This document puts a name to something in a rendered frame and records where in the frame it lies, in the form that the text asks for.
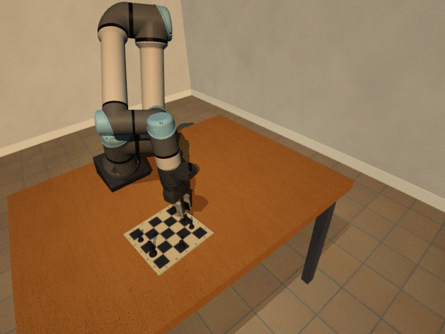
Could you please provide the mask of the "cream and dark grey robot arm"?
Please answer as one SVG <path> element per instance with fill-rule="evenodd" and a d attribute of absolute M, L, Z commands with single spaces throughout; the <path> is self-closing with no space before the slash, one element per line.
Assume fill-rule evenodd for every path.
<path fill-rule="evenodd" d="M 128 110 L 128 38 L 140 49 L 142 109 L 151 111 Z M 163 51 L 172 40 L 169 10 L 156 4 L 116 3 L 101 17 L 98 39 L 103 108 L 95 112 L 95 127 L 104 147 L 105 172 L 124 179 L 139 169 L 136 154 L 165 159 L 180 151 L 174 118 L 165 109 Z"/>

